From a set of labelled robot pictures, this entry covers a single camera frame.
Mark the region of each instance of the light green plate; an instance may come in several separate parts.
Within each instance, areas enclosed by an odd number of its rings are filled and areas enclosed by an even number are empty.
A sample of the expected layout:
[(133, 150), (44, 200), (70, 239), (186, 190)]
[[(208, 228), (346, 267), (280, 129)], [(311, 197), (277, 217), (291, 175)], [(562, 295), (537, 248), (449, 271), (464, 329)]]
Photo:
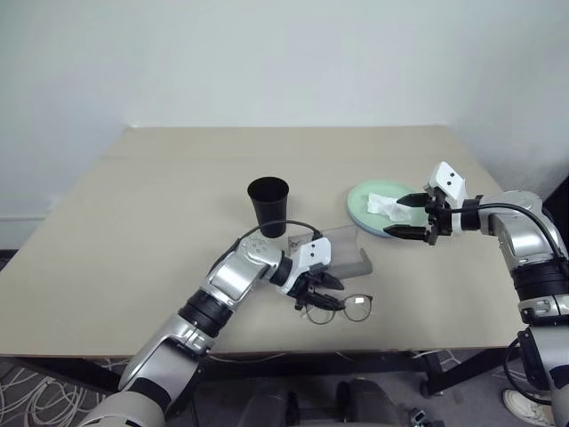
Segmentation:
[[(383, 229), (389, 225), (394, 225), (386, 215), (367, 212), (367, 195), (369, 193), (379, 194), (384, 197), (400, 198), (409, 193), (416, 193), (411, 187), (394, 181), (365, 181), (360, 182), (348, 193), (348, 213), (354, 222), (362, 229), (376, 236), (390, 238)], [(427, 223), (427, 213), (422, 207), (415, 207), (411, 210), (411, 220), (406, 222), (409, 225), (423, 226)]]

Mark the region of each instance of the tissue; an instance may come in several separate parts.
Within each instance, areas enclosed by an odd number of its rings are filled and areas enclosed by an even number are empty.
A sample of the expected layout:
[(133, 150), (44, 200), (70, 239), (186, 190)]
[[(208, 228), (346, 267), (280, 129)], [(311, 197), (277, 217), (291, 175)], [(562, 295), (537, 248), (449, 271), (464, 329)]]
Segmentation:
[(384, 197), (379, 194), (367, 195), (367, 212), (388, 216), (393, 222), (408, 222), (411, 220), (411, 207), (400, 205), (396, 198)]

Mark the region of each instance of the shoe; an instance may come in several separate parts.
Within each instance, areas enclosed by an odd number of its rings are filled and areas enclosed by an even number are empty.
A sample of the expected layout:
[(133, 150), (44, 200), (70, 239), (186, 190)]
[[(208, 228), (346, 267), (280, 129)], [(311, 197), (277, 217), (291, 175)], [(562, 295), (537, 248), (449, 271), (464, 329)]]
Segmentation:
[[(532, 394), (535, 398), (543, 399), (543, 396)], [(545, 405), (532, 402), (525, 398), (519, 391), (504, 390), (502, 393), (504, 405), (514, 416), (526, 423), (541, 425), (543, 427), (555, 427), (551, 409)]]

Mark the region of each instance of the glasses lens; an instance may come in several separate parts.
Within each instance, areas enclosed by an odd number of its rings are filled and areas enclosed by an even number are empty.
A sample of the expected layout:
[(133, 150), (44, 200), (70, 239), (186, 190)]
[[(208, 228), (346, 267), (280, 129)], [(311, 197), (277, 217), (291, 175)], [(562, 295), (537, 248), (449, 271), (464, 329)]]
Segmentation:
[(372, 312), (372, 299), (367, 295), (352, 295), (344, 301), (344, 314), (354, 322), (362, 322)]
[(306, 306), (306, 315), (312, 323), (317, 325), (325, 325), (334, 318), (335, 311), (322, 310), (313, 305)]

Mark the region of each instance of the black cup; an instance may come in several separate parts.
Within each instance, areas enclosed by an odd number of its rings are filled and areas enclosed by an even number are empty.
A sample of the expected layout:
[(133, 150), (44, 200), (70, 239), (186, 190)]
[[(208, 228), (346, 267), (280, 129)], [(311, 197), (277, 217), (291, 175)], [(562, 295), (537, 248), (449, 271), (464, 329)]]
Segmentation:
[[(286, 197), (288, 184), (274, 176), (264, 176), (247, 187), (247, 193), (255, 208), (259, 225), (269, 221), (286, 219)], [(262, 227), (260, 232), (266, 238), (278, 238), (286, 231), (286, 223)]]

